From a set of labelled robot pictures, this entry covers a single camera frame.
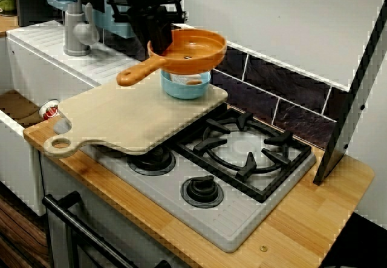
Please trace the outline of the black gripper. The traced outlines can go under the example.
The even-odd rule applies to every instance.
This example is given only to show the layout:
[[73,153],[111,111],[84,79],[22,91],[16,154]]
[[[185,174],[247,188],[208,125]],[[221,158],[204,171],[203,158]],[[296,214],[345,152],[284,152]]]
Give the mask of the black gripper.
[[[152,40],[154,53],[164,53],[172,43],[171,24],[181,24],[186,21],[186,12],[182,10],[182,0],[143,0],[134,5],[134,2],[126,0],[107,0],[107,4],[113,9],[113,18],[115,22],[129,22],[132,29],[139,39],[142,47],[147,50],[148,43]],[[140,21],[141,19],[155,18],[160,22],[154,30],[151,37],[151,23],[149,21]]]

